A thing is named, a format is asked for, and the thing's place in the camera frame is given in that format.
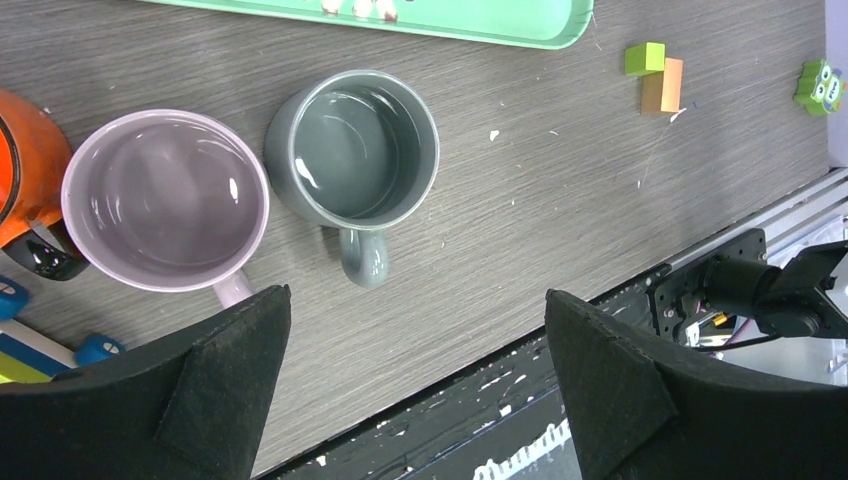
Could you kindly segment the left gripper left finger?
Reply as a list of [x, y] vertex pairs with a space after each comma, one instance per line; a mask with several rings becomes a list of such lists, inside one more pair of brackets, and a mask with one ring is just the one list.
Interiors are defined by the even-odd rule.
[[47, 383], [1, 388], [5, 479], [247, 479], [291, 329], [273, 285]]

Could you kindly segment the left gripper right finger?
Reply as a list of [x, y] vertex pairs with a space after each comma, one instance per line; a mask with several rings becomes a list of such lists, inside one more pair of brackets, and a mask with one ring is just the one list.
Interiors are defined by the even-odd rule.
[[847, 391], [713, 359], [561, 290], [545, 330], [586, 479], [843, 479]]

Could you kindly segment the lilac mug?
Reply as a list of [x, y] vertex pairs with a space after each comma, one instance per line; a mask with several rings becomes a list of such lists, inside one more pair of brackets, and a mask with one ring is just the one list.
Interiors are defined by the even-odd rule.
[[97, 269], [153, 292], [211, 288], [223, 307], [254, 290], [244, 266], [269, 221], [251, 148], [209, 116], [138, 111], [93, 132], [61, 186], [67, 230]]

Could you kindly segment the orange mug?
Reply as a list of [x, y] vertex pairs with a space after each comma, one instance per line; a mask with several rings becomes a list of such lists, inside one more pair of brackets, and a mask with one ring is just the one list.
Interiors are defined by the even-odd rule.
[[47, 113], [1, 91], [1, 251], [53, 281], [71, 280], [88, 266], [62, 218], [61, 186], [71, 156]]

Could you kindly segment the grey mug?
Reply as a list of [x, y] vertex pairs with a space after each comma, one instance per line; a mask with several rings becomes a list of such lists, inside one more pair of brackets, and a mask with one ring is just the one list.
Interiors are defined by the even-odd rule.
[[423, 98], [378, 70], [334, 74], [286, 100], [266, 132], [263, 162], [277, 197], [339, 232], [354, 284], [389, 275], [387, 229], [409, 217], [437, 176], [440, 139]]

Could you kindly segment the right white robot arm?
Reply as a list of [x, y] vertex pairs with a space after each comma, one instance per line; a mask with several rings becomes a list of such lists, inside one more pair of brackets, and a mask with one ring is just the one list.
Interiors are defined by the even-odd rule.
[[780, 338], [847, 337], [847, 242], [802, 249], [785, 266], [718, 258], [701, 280], [712, 307]]

